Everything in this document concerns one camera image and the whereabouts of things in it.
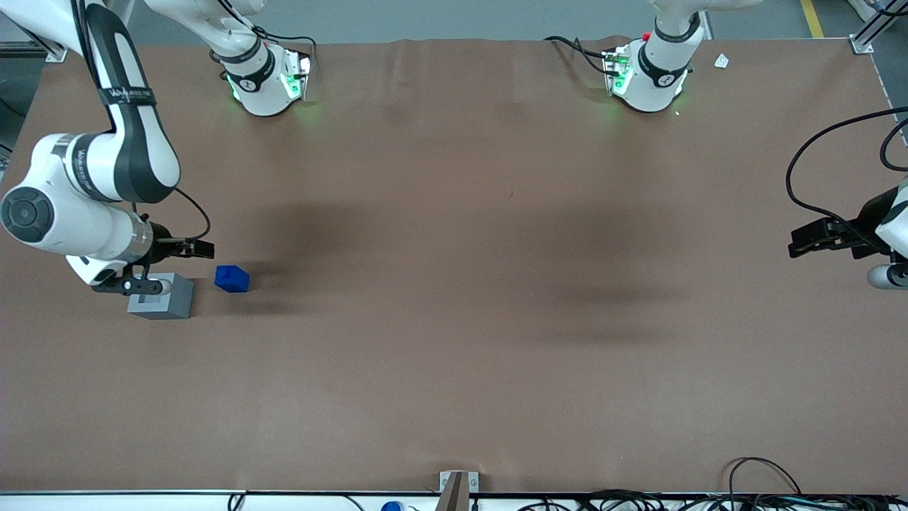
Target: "gray block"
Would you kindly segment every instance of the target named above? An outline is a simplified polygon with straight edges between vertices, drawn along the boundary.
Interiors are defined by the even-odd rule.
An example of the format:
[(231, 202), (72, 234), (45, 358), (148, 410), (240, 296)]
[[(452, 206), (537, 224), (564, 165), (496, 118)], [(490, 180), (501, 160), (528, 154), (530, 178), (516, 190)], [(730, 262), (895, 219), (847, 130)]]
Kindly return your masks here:
[(166, 295), (132, 295), (126, 312), (145, 319), (188, 319), (192, 305), (192, 281), (175, 273), (148, 274), (148, 277), (170, 281), (171, 292)]

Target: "table surface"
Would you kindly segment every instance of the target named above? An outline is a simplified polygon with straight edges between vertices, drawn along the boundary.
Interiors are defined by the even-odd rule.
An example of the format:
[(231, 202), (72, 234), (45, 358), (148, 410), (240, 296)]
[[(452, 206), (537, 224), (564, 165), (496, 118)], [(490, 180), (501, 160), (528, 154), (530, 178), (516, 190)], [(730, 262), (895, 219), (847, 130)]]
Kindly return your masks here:
[[(706, 42), (654, 115), (541, 42), (319, 46), (314, 101), (273, 118), (206, 48), (140, 54), (217, 259), (156, 267), (196, 294), (149, 321), (0, 236), (3, 488), (417, 489), (454, 467), (717, 490), (766, 456), (808, 492), (903, 490), (905, 295), (865, 283), (882, 258), (786, 253), (815, 219), (785, 196), (796, 148), (887, 105), (844, 40)], [(18, 146), (105, 122), (73, 57)], [(821, 140), (797, 190), (855, 214), (900, 179), (876, 159), (892, 125)], [(202, 226), (178, 195), (142, 210)], [(253, 290), (215, 288), (217, 264)]]

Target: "black cable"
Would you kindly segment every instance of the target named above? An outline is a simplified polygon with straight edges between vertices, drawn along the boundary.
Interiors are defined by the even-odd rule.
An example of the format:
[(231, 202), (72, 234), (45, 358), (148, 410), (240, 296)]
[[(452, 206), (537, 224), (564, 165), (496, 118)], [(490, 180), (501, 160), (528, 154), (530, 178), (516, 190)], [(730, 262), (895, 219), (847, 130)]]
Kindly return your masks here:
[(894, 170), (895, 172), (908, 172), (908, 166), (900, 166), (890, 162), (889, 156), (886, 155), (886, 151), (889, 149), (889, 144), (893, 141), (895, 136), (906, 126), (908, 126), (908, 118), (905, 118), (901, 123), (895, 125), (893, 131), (889, 132), (889, 135), (883, 139), (883, 144), (880, 145), (880, 163), (889, 170)]
[(601, 53), (596, 53), (596, 52), (594, 52), (594, 51), (592, 51), (592, 50), (587, 50), (585, 47), (583, 47), (582, 44), (580, 44), (580, 38), (579, 38), (579, 37), (576, 37), (576, 38), (574, 39), (574, 42), (570, 42), (570, 41), (568, 41), (565, 37), (562, 37), (562, 36), (560, 36), (560, 35), (550, 35), (549, 37), (546, 37), (546, 38), (544, 39), (544, 41), (552, 41), (552, 42), (556, 42), (556, 43), (563, 43), (563, 44), (565, 44), (565, 45), (570, 46), (571, 49), (573, 49), (575, 52), (579, 52), (581, 55), (583, 55), (583, 58), (587, 59), (587, 63), (588, 63), (590, 66), (592, 66), (593, 69), (596, 69), (599, 73), (602, 73), (603, 75), (608, 75), (608, 76), (618, 76), (618, 75), (619, 75), (619, 73), (618, 73), (617, 71), (609, 71), (609, 70), (607, 70), (607, 69), (604, 69), (604, 68), (599, 67), (598, 65), (596, 65), (596, 63), (593, 62), (593, 59), (591, 59), (591, 58), (589, 58), (589, 57), (590, 57), (590, 56), (595, 56), (595, 57), (598, 57), (598, 58), (602, 58), (602, 54), (601, 54)]
[(852, 227), (852, 225), (849, 224), (848, 221), (845, 220), (844, 218), (842, 218), (841, 216), (833, 213), (832, 211), (829, 211), (828, 209), (823, 209), (822, 207), (819, 207), (816, 205), (807, 204), (803, 200), (797, 198), (797, 196), (795, 196), (794, 189), (792, 189), (792, 172), (795, 170), (795, 164), (797, 164), (797, 161), (801, 158), (801, 155), (804, 154), (804, 151), (806, 151), (807, 148), (810, 147), (810, 145), (813, 142), (816, 142), (816, 140), (818, 138), (820, 138), (821, 136), (826, 135), (827, 133), (834, 131), (836, 129), (839, 129), (841, 127), (845, 127), (847, 125), (852, 125), (854, 123), (859, 123), (861, 121), (866, 121), (868, 119), (875, 119), (876, 117), (882, 117), (884, 115), (900, 114), (900, 113), (904, 113), (904, 112), (908, 112), (908, 106), (901, 106), (898, 108), (889, 108), (887, 110), (880, 110), (879, 112), (873, 112), (871, 114), (859, 115), (857, 117), (852, 117), (850, 119), (846, 119), (842, 122), (835, 123), (834, 125), (828, 126), (825, 129), (823, 129), (822, 131), (820, 131), (819, 133), (817, 133), (816, 135), (811, 136), (810, 139), (807, 140), (807, 142), (804, 142), (804, 144), (801, 145), (801, 148), (798, 149), (797, 152), (794, 154), (792, 161), (788, 164), (788, 170), (785, 172), (785, 191), (788, 193), (788, 198), (790, 198), (792, 200), (792, 202), (794, 202), (795, 204), (801, 206), (802, 208), (804, 208), (806, 210), (813, 211), (815, 213), (819, 213), (820, 215), (825, 215), (825, 216), (834, 218), (836, 221), (841, 223), (842, 227), (847, 229), (848, 232), (850, 232), (851, 234), (856, 236), (861, 241), (865, 242), (867, 245), (871, 246), (872, 248), (874, 248), (884, 254), (889, 254), (890, 251), (887, 247), (876, 244), (873, 240), (871, 240), (867, 236), (863, 235), (862, 233), (858, 232), (857, 229)]
[[(600, 511), (611, 511), (628, 502), (633, 504), (637, 511), (666, 511), (662, 499), (643, 492), (621, 489), (600, 490), (590, 493), (589, 497), (590, 499), (602, 499), (602, 503), (599, 505)], [(651, 501), (656, 502), (658, 506), (654, 506)], [(608, 508), (605, 507), (607, 502), (612, 502)]]
[(353, 497), (351, 497), (349, 495), (345, 495), (343, 497), (346, 498), (347, 500), (351, 501), (353, 503), (353, 505), (355, 505), (360, 511), (366, 511), (365, 509), (363, 509), (362, 505), (359, 502), (353, 500)]
[(548, 508), (549, 506), (552, 506), (552, 507), (555, 507), (556, 509), (560, 509), (561, 511), (574, 511), (570, 507), (561, 505), (558, 502), (548, 502), (545, 500), (543, 500), (541, 502), (537, 502), (536, 504), (530, 504), (529, 506), (523, 506), (520, 509), (518, 509), (517, 511), (535, 511), (534, 508), (536, 508), (538, 506), (545, 506), (546, 508)]
[(198, 236), (192, 236), (192, 237), (189, 237), (186, 239), (202, 239), (202, 238), (204, 238), (205, 235), (207, 235), (212, 230), (211, 218), (208, 217), (208, 214), (205, 213), (205, 210), (202, 209), (202, 207), (199, 205), (199, 203), (195, 202), (195, 199), (193, 199), (192, 197), (189, 196), (189, 194), (187, 194), (186, 192), (181, 190), (179, 186), (175, 187), (173, 190), (176, 191), (176, 193), (186, 197), (186, 200), (188, 200), (192, 205), (194, 205), (195, 208), (199, 210), (199, 213), (202, 214), (202, 217), (205, 219), (205, 230), (202, 231), (202, 233)]
[(896, 17), (899, 17), (899, 16), (908, 16), (908, 10), (899, 11), (899, 12), (897, 12), (897, 13), (894, 13), (894, 12), (892, 12), (892, 11), (887, 11), (886, 8), (883, 7), (883, 4), (881, 4), (881, 3), (879, 3), (879, 2), (877, 2), (876, 4), (879, 5), (879, 8), (874, 7), (873, 9), (876, 10), (876, 13), (877, 13), (878, 15), (889, 16), (889, 17), (891, 17), (891, 18), (896, 18)]
[(10, 105), (9, 103), (7, 103), (6, 100), (5, 100), (3, 97), (0, 97), (0, 105), (5, 106), (10, 112), (12, 112), (12, 113), (14, 113), (14, 114), (16, 114), (16, 115), (19, 115), (20, 117), (22, 117), (23, 119), (25, 119), (25, 114), (23, 114), (22, 112), (19, 112), (19, 111), (16, 110), (15, 108), (13, 108), (13, 106)]
[(580, 47), (576, 46), (575, 41), (578, 41), (578, 39), (575, 39), (574, 41), (570, 41), (566, 37), (562, 37), (560, 35), (550, 35), (549, 37), (546, 37), (545, 39), (543, 39), (543, 41), (556, 41), (558, 43), (563, 43), (563, 44), (568, 45), (571, 48), (573, 48), (574, 51), (576, 51), (576, 52), (583, 52), (589, 56), (597, 56), (599, 58), (602, 58), (601, 53), (596, 53), (592, 50), (587, 50), (583, 46), (580, 46)]
[(246, 494), (233, 494), (227, 499), (227, 511), (239, 511), (243, 501), (246, 500)]
[(230, 3), (230, 0), (218, 0), (218, 4), (221, 4), (221, 7), (223, 7), (223, 9), (224, 9), (225, 11), (227, 11), (227, 14), (229, 14), (233, 19), (235, 19), (236, 21), (238, 21), (240, 24), (242, 24), (242, 25), (245, 26), (246, 28), (252, 30), (252, 33), (253, 33), (253, 34), (256, 34), (258, 37), (261, 37), (262, 39), (266, 39), (266, 40), (271, 41), (271, 42), (273, 42), (273, 43), (277, 43), (277, 42), (278, 42), (278, 39), (281, 39), (281, 40), (283, 40), (283, 41), (299, 41), (299, 40), (306, 40), (306, 41), (309, 41), (309, 42), (312, 44), (312, 52), (315, 53), (315, 47), (318, 45), (318, 44), (315, 42), (315, 39), (312, 39), (311, 37), (309, 37), (309, 36), (307, 36), (307, 35), (276, 35), (276, 34), (272, 34), (271, 32), (268, 32), (267, 30), (265, 30), (264, 28), (262, 28), (262, 27), (260, 27), (260, 26), (258, 26), (258, 25), (256, 25), (256, 24), (254, 24), (254, 23), (252, 23), (252, 22), (249, 22), (248, 20), (242, 19), (242, 18), (240, 17), (239, 13), (236, 12), (236, 9), (233, 7), (233, 4)]
[(797, 481), (795, 481), (795, 478), (792, 477), (792, 475), (789, 474), (787, 470), (782, 468), (782, 466), (777, 464), (775, 461), (760, 456), (745, 456), (740, 458), (735, 466), (732, 467), (731, 472), (728, 473), (728, 494), (730, 496), (735, 495), (735, 472), (737, 472), (737, 469), (740, 468), (741, 465), (747, 463), (748, 461), (758, 461), (766, 465), (774, 466), (779, 472), (785, 474), (785, 477), (788, 477), (788, 480), (791, 482), (795, 492), (797, 492), (798, 495), (804, 494), (804, 492), (801, 491), (801, 487), (797, 484)]

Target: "white robotic arm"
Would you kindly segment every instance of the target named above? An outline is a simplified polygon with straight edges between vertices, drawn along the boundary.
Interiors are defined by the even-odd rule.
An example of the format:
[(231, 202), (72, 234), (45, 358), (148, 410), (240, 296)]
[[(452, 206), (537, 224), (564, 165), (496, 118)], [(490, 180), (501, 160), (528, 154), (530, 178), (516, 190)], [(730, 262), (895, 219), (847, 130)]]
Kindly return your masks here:
[(734, 11), (763, 0), (647, 0), (656, 26), (647, 39), (616, 48), (605, 58), (608, 91), (642, 112), (665, 109), (681, 94), (690, 59), (703, 41), (703, 10)]
[[(164, 292), (160, 282), (133, 278), (132, 266), (143, 266), (144, 277), (149, 265), (167, 256), (211, 257), (213, 245), (173, 239), (146, 216), (110, 204), (160, 202), (180, 180), (133, 42), (120, 18), (99, 0), (80, 5), (45, 0), (44, 5), (0, 0), (0, 10), (14, 22), (88, 57), (113, 128), (42, 138), (25, 179), (4, 196), (0, 219), (19, 241), (67, 256), (97, 291)], [(120, 270), (123, 275), (117, 276)]]
[(308, 55), (266, 41), (245, 16), (265, 0), (145, 0), (153, 11), (189, 28), (227, 71), (233, 96), (254, 115), (275, 115), (303, 99), (311, 70)]

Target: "metal bracket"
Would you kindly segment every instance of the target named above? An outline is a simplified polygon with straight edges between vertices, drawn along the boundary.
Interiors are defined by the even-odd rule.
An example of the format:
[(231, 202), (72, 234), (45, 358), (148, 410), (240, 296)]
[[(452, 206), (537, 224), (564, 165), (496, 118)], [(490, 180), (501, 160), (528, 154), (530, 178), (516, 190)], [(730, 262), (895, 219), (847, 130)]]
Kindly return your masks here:
[(19, 25), (16, 22), (13, 22), (13, 24), (18, 26), (19, 29), (25, 33), (25, 35), (31, 37), (32, 41), (35, 41), (37, 45), (41, 46), (47, 52), (47, 58), (44, 59), (45, 62), (59, 64), (65, 60), (66, 53), (69, 51), (66, 46), (60, 45), (45, 37), (41, 37), (40, 35), (35, 34), (30, 30), (26, 30), (25, 27)]
[(848, 44), (851, 45), (852, 52), (854, 52), (855, 55), (869, 55), (869, 54), (873, 53), (873, 45), (871, 45), (870, 43), (867, 43), (866, 45), (861, 46), (856, 41), (856, 39), (855, 39), (856, 37), (857, 36), (854, 34), (848, 35)]
[[(455, 472), (464, 472), (463, 470), (445, 470), (444, 472), (439, 472), (439, 491), (442, 492), (445, 490), (445, 485), (448, 483), (451, 474)], [(479, 491), (479, 472), (466, 472), (467, 481), (469, 482), (469, 492), (476, 493)]]

